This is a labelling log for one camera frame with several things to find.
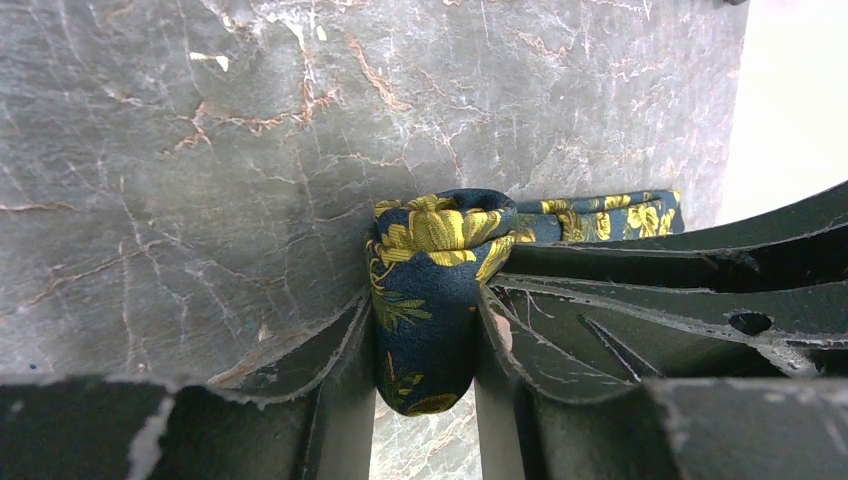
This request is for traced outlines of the navy yellow floral tie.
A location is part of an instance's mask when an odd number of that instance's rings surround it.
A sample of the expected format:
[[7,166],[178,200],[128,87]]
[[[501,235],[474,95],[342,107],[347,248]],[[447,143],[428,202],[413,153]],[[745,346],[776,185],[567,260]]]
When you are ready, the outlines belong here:
[[395,412],[452,408],[475,373],[481,287],[520,243],[594,243],[682,233],[676,190],[518,202],[462,188],[374,208],[365,254],[376,386]]

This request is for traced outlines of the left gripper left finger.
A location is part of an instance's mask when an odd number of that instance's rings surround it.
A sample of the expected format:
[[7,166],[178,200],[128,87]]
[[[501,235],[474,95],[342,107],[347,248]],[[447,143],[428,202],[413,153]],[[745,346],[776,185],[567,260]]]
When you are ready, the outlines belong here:
[[372,305],[226,388],[180,377],[5,375],[5,479],[365,479]]

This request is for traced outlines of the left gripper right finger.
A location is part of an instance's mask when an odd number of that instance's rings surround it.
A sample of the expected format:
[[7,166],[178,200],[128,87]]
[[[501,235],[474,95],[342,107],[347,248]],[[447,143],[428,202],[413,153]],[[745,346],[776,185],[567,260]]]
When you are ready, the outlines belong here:
[[487,479],[843,479],[847,354],[753,346],[488,287]]

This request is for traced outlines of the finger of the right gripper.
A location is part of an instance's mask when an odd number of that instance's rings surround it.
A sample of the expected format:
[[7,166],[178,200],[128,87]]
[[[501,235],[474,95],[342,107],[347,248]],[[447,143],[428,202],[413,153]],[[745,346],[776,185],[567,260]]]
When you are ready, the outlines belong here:
[[844,281],[748,293],[519,275],[493,284],[550,297],[561,313],[616,324],[650,348],[675,331],[744,345],[790,377],[847,375]]
[[766,292],[847,278],[847,185],[678,235],[513,248],[505,272],[639,286]]

